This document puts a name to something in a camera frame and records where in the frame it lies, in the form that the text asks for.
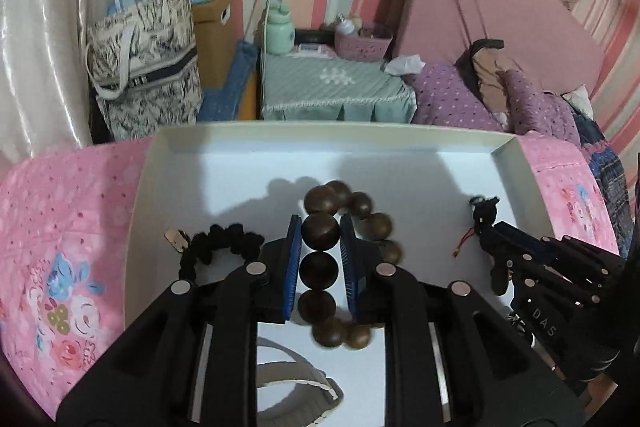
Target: brown wooden bead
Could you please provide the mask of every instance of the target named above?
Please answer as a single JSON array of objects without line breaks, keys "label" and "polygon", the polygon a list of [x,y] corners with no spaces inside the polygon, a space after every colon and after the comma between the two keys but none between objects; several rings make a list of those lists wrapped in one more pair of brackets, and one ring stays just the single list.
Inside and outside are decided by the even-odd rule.
[{"label": "brown wooden bead", "polygon": [[310,214],[302,223],[302,239],[309,248],[329,250],[340,239],[340,226],[334,216],[325,212]]},{"label": "brown wooden bead", "polygon": [[298,299],[298,313],[309,324],[319,324],[335,315],[335,300],[322,290],[308,290]]},{"label": "brown wooden bead", "polygon": [[311,333],[318,344],[324,347],[338,347],[347,338],[347,328],[344,322],[335,317],[322,324],[314,324]]},{"label": "brown wooden bead", "polygon": [[364,219],[369,217],[373,210],[373,201],[364,192],[354,192],[351,195],[351,203],[349,205],[349,211],[353,216],[358,219]]},{"label": "brown wooden bead", "polygon": [[312,290],[326,290],[338,279],[338,263],[326,252],[311,252],[300,263],[300,279]]},{"label": "brown wooden bead", "polygon": [[399,264],[402,261],[402,248],[395,241],[390,239],[380,241],[378,247],[385,263]]},{"label": "brown wooden bead", "polygon": [[371,342],[371,329],[362,324],[349,324],[345,343],[352,349],[364,349]]},{"label": "brown wooden bead", "polygon": [[339,208],[338,196],[332,188],[321,185],[312,188],[306,193],[305,210],[308,214],[326,212],[333,216]]},{"label": "brown wooden bead", "polygon": [[348,208],[349,203],[351,203],[351,189],[349,188],[349,185],[345,182],[341,182],[340,180],[333,180],[328,182],[326,186],[335,192],[335,195],[338,198],[338,210]]},{"label": "brown wooden bead", "polygon": [[391,235],[394,226],[387,214],[377,212],[364,220],[362,234],[368,241],[382,241]]}]

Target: silver screw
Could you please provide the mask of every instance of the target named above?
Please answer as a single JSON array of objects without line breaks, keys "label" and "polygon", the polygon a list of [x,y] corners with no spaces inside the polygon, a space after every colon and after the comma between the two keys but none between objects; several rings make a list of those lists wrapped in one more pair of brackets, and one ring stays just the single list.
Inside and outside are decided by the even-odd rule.
[{"label": "silver screw", "polygon": [[394,273],[396,273],[396,267],[391,263],[380,263],[376,266],[376,272],[382,277],[391,277]]},{"label": "silver screw", "polygon": [[267,271],[267,265],[260,261],[254,261],[246,266],[246,272],[249,275],[262,275]]},{"label": "silver screw", "polygon": [[471,293],[471,286],[464,281],[455,281],[451,285],[451,291],[458,297],[466,297]]},{"label": "silver screw", "polygon": [[185,280],[179,280],[171,285],[171,292],[175,295],[184,295],[191,290],[191,283]]}]

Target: brown cloth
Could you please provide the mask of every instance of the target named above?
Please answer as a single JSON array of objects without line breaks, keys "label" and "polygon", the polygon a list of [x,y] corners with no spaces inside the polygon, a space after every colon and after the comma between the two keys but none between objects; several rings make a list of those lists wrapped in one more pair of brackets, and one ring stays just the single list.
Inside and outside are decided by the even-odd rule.
[{"label": "brown cloth", "polygon": [[474,69],[478,75],[478,87],[482,103],[491,112],[509,112],[507,90],[498,72],[521,71],[504,50],[483,48],[473,56]]}]

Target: mint green bottle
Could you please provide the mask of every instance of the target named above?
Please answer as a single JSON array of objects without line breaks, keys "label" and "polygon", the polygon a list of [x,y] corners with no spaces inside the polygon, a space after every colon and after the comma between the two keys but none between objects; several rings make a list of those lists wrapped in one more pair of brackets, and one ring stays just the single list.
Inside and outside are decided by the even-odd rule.
[{"label": "mint green bottle", "polygon": [[281,4],[269,8],[266,31],[267,53],[286,55],[293,49],[296,27],[291,20],[289,7]]}]

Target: sheer curtain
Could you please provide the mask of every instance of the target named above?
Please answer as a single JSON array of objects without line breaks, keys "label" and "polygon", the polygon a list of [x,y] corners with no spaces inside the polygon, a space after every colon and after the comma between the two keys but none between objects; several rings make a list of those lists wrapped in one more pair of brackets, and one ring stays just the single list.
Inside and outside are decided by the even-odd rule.
[{"label": "sheer curtain", "polygon": [[25,158],[91,144],[84,32],[113,0],[0,0],[0,180]]}]

